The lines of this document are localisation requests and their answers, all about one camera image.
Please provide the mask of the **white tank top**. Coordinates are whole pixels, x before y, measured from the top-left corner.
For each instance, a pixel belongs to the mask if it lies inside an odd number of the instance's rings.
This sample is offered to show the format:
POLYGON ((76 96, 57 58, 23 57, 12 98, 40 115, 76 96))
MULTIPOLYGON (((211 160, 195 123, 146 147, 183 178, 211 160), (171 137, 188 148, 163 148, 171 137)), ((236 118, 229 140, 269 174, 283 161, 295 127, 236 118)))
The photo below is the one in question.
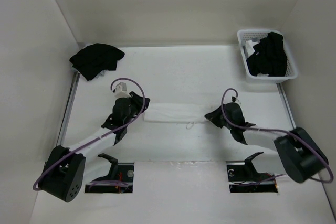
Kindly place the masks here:
POLYGON ((185 124, 187 129, 191 129, 195 124, 205 123, 205 114, 213 109, 212 105, 153 103, 144 112, 143 120, 149 123, 185 124))

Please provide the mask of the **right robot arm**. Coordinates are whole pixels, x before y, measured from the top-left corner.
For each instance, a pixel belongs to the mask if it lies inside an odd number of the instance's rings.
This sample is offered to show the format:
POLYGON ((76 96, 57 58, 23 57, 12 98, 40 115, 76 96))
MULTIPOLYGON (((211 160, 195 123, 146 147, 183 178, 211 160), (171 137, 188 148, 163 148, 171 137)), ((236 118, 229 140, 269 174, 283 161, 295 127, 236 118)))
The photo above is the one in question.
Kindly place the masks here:
POLYGON ((313 179, 323 169, 330 174, 330 179, 324 180, 324 183, 334 179, 327 157, 301 127, 291 131, 257 127, 245 120, 240 105, 234 102, 221 105, 205 114, 205 118, 220 129, 227 128, 240 144, 261 146, 277 152, 280 164, 276 168, 280 169, 279 173, 288 175, 296 183, 313 179))

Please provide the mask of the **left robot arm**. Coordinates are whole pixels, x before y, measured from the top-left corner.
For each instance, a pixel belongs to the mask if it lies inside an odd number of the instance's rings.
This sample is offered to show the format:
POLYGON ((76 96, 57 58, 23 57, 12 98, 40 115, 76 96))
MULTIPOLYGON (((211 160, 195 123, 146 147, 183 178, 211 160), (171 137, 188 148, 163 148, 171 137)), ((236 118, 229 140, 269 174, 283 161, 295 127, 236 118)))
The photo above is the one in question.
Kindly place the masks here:
POLYGON ((64 202, 71 202, 83 187, 86 192, 101 187, 130 188, 122 180, 119 161, 105 153, 117 145, 128 132, 128 126, 150 105, 150 98, 130 92, 116 99, 112 113, 93 136, 70 147, 52 149, 41 176, 33 185, 64 202))

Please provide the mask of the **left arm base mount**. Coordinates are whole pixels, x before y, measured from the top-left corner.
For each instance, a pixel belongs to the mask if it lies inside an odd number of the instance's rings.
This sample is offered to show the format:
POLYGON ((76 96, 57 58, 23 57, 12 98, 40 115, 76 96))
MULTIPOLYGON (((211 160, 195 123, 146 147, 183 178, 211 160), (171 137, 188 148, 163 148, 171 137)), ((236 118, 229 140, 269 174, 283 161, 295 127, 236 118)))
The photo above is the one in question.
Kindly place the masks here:
POLYGON ((102 153, 86 167, 83 184, 86 194, 133 193, 134 163, 120 163, 102 153))

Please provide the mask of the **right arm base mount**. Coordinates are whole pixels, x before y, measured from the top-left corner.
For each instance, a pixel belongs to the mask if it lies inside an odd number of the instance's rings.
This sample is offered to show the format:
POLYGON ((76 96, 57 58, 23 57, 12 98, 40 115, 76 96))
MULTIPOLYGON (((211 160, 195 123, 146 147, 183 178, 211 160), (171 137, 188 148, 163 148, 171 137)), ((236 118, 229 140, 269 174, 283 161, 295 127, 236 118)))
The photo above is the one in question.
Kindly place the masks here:
POLYGON ((248 156, 243 161, 227 162, 227 175, 229 191, 231 193, 277 193, 276 180, 264 181, 274 174, 259 173, 255 169, 252 161, 263 152, 257 152, 248 156))

